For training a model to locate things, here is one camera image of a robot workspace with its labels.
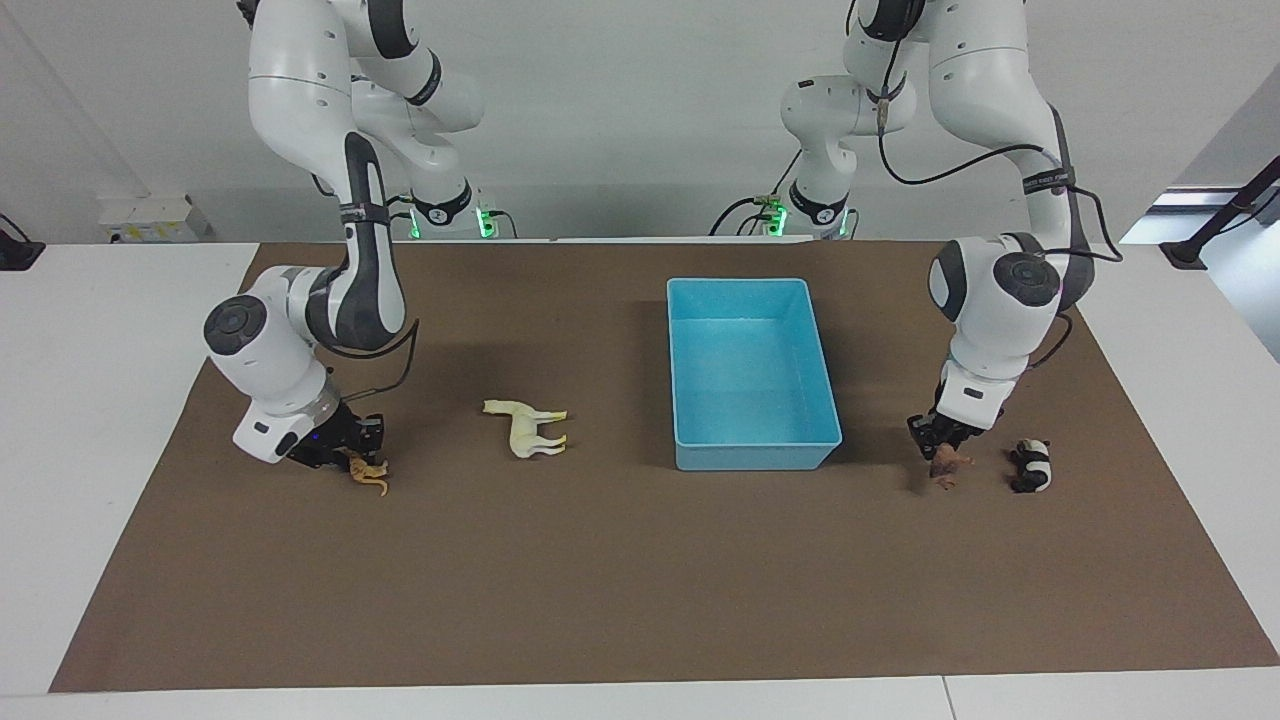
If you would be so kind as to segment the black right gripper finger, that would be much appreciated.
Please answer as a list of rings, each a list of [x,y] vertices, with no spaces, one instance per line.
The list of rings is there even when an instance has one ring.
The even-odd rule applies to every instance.
[[[347,413],[340,423],[340,447],[361,459],[383,459],[385,418],[380,413],[358,416]]]
[[[346,430],[316,428],[307,433],[289,452],[288,459],[307,468],[349,470],[349,434]]]

